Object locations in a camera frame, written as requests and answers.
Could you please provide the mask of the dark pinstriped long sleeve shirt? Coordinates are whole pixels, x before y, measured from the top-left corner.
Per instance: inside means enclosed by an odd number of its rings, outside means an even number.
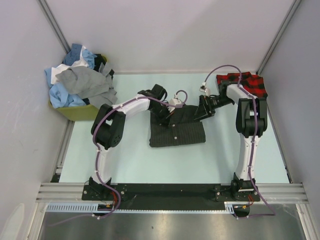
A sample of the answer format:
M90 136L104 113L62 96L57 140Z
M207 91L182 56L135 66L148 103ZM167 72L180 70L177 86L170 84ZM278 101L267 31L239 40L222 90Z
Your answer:
M206 142L203 123L194 119L195 105L177 108L169 119L169 124L161 124L159 118L150 114L150 139L152 148L201 144Z

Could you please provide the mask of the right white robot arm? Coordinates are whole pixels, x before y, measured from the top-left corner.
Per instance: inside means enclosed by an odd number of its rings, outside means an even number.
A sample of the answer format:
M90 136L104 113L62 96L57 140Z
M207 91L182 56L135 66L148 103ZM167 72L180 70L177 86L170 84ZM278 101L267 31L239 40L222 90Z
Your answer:
M195 120L210 118L214 116L217 108L228 104L237 105L235 128L240 137L239 160L230 186L225 189L220 186L216 193L226 192L236 201L248 200L249 195L253 196L258 192L255 162L258 144L268 127L267 101L249 93L236 82L221 82L218 95L209 95L205 83L200 90L205 94L199 96Z

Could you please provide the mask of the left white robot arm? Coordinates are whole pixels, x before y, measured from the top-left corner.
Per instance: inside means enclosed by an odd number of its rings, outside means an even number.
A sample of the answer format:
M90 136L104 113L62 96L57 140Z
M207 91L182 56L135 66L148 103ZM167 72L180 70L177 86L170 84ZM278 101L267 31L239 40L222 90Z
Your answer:
M125 122L138 113L150 111L160 120L161 125L168 125L174 110L183 103L178 95L166 102L162 98L167 91L155 84L152 89L141 90L126 102L108 105L103 104L91 128L92 140L97 147L94 173L88 180L93 194L100 200L105 200L111 193L111 176L105 170L105 163L111 148L122 140Z

